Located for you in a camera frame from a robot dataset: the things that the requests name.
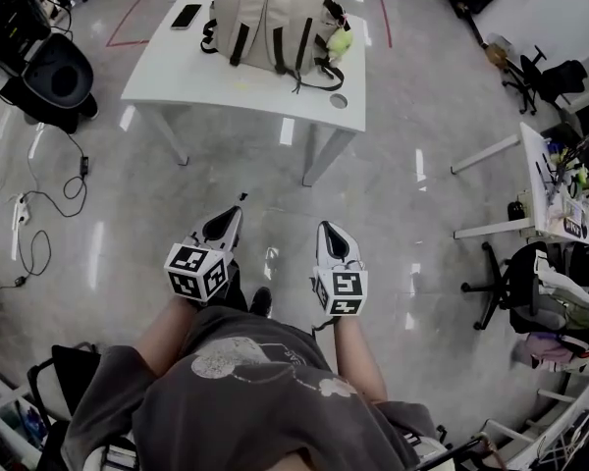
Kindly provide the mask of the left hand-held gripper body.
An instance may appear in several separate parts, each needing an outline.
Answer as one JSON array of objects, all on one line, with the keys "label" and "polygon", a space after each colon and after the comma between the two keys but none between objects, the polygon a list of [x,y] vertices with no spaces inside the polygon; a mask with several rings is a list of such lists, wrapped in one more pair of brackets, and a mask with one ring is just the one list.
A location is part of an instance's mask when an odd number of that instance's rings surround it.
[{"label": "left hand-held gripper body", "polygon": [[174,295],[191,303],[215,303],[227,296],[233,259],[225,243],[213,247],[188,235],[173,244],[163,269]]}]

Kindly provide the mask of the beige backpack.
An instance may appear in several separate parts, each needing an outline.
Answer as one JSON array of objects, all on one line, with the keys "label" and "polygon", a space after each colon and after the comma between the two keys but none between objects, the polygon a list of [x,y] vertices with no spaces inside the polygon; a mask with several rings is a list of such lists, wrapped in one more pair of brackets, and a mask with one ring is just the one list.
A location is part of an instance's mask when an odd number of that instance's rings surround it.
[{"label": "beige backpack", "polygon": [[201,50],[241,64],[289,76],[294,92],[316,70],[328,79],[320,90],[340,90],[345,75],[331,62],[326,42],[338,27],[350,27],[336,0],[213,0],[203,27]]}]

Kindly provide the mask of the person's left forearm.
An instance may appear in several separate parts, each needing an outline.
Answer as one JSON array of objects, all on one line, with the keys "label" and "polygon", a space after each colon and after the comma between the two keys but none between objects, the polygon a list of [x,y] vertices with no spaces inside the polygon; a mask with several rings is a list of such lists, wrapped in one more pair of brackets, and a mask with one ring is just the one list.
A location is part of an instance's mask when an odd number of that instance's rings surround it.
[{"label": "person's left forearm", "polygon": [[190,303],[175,296],[137,340],[134,349],[156,377],[179,358],[196,314]]}]

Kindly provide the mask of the person's right black shoe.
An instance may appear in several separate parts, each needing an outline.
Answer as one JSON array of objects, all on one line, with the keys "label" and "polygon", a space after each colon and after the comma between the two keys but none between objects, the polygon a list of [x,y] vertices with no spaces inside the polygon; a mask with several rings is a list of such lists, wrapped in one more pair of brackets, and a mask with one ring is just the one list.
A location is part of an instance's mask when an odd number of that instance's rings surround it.
[{"label": "person's right black shoe", "polygon": [[253,296],[249,312],[259,317],[267,318],[271,313],[272,293],[269,288],[259,288]]}]

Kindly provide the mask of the person's grey printed t-shirt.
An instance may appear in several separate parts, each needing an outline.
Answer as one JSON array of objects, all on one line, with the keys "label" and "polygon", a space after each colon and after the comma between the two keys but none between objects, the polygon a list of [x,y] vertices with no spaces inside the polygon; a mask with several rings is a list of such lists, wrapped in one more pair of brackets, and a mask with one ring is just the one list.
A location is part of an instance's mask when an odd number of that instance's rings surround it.
[{"label": "person's grey printed t-shirt", "polygon": [[405,471],[411,437],[434,438],[427,408],[367,400],[306,333],[250,313],[201,310],[163,374],[137,349],[108,348],[67,430],[82,471],[132,435],[139,471],[268,471],[296,455],[316,471]]}]

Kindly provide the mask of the black folding chair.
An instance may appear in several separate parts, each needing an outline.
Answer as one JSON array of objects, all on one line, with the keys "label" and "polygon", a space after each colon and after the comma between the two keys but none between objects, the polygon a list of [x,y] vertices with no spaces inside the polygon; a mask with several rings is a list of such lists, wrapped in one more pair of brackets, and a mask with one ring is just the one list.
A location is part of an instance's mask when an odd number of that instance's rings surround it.
[{"label": "black folding chair", "polygon": [[48,367],[54,368],[63,398],[73,415],[94,377],[100,358],[97,346],[90,342],[71,347],[55,344],[51,347],[49,359],[31,366],[27,371],[29,391],[47,429],[52,426],[52,422],[38,388],[39,374]]}]

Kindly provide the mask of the white power strip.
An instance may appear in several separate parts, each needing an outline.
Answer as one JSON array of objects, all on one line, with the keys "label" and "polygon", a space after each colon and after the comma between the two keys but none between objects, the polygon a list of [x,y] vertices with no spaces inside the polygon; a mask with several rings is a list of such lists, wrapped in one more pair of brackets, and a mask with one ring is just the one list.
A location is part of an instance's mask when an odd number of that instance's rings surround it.
[{"label": "white power strip", "polygon": [[16,196],[14,201],[14,214],[12,221],[12,230],[15,231],[20,225],[26,225],[30,220],[28,208],[28,199],[25,193]]}]

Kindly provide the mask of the white waist pack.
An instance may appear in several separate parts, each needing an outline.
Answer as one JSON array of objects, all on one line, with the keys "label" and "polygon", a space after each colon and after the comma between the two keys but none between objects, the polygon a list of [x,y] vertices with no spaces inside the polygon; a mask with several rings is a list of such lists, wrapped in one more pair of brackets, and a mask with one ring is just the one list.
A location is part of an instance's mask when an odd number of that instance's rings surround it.
[{"label": "white waist pack", "polygon": [[456,471],[451,459],[427,468],[427,464],[432,464],[436,458],[448,451],[438,440],[411,432],[404,433],[403,436],[418,456],[418,463],[409,467],[407,471]]}]

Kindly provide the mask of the yellow-green plush toy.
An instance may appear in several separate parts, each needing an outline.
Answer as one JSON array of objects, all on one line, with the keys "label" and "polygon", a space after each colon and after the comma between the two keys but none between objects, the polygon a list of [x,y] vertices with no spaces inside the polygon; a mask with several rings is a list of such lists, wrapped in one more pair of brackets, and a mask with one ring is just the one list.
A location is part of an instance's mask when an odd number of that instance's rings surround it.
[{"label": "yellow-green plush toy", "polygon": [[327,55],[331,62],[338,62],[349,50],[353,41],[350,27],[338,27],[326,42]]}]

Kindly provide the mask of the black smartphone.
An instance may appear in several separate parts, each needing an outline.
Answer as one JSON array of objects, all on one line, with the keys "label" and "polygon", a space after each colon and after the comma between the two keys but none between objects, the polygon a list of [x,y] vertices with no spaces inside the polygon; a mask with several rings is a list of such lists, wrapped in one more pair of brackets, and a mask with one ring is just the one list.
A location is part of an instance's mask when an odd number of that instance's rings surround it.
[{"label": "black smartphone", "polygon": [[196,16],[200,13],[200,4],[188,4],[183,7],[171,24],[171,29],[182,30],[191,26]]}]

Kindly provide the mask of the white metal rack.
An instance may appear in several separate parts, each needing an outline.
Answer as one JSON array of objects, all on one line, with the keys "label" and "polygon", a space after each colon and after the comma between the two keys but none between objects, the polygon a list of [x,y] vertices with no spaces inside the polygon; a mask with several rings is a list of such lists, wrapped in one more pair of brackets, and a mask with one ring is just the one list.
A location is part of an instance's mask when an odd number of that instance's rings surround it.
[{"label": "white metal rack", "polygon": [[589,378],[570,377],[563,392],[537,391],[551,408],[527,419],[515,430],[494,419],[485,422],[489,436],[504,439],[480,463],[488,468],[503,464],[508,471],[565,471],[589,440]]}]

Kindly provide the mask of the white metal shelf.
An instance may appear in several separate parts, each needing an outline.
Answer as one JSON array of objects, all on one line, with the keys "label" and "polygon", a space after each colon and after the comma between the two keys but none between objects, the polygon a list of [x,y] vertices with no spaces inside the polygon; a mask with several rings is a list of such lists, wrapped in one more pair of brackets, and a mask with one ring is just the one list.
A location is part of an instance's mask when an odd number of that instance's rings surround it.
[{"label": "white metal shelf", "polygon": [[41,459],[47,427],[29,398],[28,385],[0,378],[0,471],[35,471]]}]

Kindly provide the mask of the red tape strip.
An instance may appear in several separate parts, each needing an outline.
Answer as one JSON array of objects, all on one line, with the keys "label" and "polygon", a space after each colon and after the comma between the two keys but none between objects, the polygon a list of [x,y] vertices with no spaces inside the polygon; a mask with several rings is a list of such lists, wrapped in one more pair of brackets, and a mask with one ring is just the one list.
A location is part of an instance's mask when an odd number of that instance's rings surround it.
[{"label": "red tape strip", "polygon": [[386,3],[385,3],[385,0],[379,0],[379,1],[380,1],[380,7],[381,7],[382,16],[383,16],[384,29],[385,29],[386,38],[387,38],[387,44],[388,44],[389,49],[392,49],[393,48],[393,36],[392,36],[392,31],[391,31],[391,26],[390,26],[390,21],[389,21],[389,15],[388,15],[387,6],[386,6]]}]

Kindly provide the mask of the pile of clothes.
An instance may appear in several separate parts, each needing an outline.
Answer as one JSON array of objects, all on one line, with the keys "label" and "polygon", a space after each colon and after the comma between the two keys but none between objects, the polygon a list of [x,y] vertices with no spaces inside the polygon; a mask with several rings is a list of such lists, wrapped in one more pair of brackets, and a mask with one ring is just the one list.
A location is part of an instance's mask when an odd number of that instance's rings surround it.
[{"label": "pile of clothes", "polygon": [[589,293],[550,263],[548,253],[536,255],[539,291],[565,308],[566,328],[556,333],[519,334],[510,355],[533,370],[589,376]]}]

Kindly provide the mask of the black eyeglasses frame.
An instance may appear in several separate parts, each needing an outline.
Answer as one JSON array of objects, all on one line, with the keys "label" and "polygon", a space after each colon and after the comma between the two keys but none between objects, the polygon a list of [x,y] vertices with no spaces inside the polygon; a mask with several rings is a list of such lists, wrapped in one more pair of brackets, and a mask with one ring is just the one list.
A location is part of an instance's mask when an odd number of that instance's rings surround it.
[{"label": "black eyeglasses frame", "polygon": [[500,471],[508,471],[505,462],[502,460],[495,445],[489,436],[484,432],[479,432],[469,439],[465,444],[452,449],[442,451],[444,447],[440,442],[423,437],[421,445],[430,446],[433,451],[420,457],[418,465],[410,468],[408,471],[456,471],[455,461],[466,456],[471,450],[482,445],[492,452],[496,458],[497,467]]}]

